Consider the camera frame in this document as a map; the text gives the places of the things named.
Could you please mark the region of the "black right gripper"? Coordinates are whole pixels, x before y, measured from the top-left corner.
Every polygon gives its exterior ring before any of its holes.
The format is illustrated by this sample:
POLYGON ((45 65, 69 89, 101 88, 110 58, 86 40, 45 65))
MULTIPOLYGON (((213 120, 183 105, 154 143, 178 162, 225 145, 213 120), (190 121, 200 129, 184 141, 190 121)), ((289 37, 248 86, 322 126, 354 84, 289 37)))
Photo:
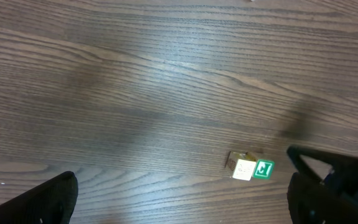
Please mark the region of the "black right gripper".
POLYGON ((297 169, 288 186, 293 223, 358 224, 358 157, 291 145, 287 155, 297 169), (331 166, 322 179, 303 159, 331 166))

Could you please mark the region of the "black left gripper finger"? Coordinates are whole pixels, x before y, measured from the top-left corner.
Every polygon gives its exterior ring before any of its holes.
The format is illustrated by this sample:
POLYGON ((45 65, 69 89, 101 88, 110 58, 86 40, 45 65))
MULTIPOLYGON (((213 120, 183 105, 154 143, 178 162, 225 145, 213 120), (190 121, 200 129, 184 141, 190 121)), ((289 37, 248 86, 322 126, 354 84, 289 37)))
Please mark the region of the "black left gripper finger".
POLYGON ((0 224, 68 224, 78 197, 72 171, 30 189, 0 205, 0 224))

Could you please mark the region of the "green B letter block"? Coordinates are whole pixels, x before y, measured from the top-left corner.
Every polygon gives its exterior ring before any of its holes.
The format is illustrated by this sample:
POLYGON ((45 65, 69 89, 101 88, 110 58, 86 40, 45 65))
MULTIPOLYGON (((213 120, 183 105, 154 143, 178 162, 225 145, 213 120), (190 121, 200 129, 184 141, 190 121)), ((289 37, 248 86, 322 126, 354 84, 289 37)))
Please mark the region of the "green B letter block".
POLYGON ((250 181, 257 162, 247 158, 247 154, 231 151, 225 169, 230 178, 250 181))

